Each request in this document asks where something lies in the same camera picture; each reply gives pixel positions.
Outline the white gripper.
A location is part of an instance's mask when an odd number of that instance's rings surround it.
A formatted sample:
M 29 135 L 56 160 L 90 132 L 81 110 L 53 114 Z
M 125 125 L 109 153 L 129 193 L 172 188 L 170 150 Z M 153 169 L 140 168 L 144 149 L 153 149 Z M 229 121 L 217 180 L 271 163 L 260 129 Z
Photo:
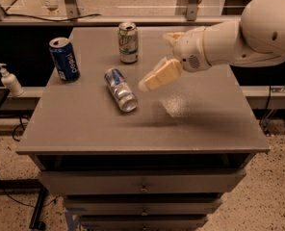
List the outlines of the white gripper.
M 187 32 L 171 32 L 163 35 L 165 43 L 172 48 L 177 59 L 163 58 L 139 82 L 141 91 L 156 90 L 178 79 L 183 68 L 188 72 L 208 70 L 203 48 L 205 27 L 197 27 Z

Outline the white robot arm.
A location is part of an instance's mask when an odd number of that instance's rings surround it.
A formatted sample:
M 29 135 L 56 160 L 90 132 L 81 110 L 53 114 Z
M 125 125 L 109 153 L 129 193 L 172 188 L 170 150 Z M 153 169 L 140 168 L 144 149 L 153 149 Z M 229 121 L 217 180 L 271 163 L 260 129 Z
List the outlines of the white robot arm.
M 184 71 L 198 72 L 219 64 L 273 66 L 285 62 L 285 0 L 252 0 L 240 18 L 186 32 L 164 35 L 173 58 L 163 58 L 139 82 L 156 90 Z

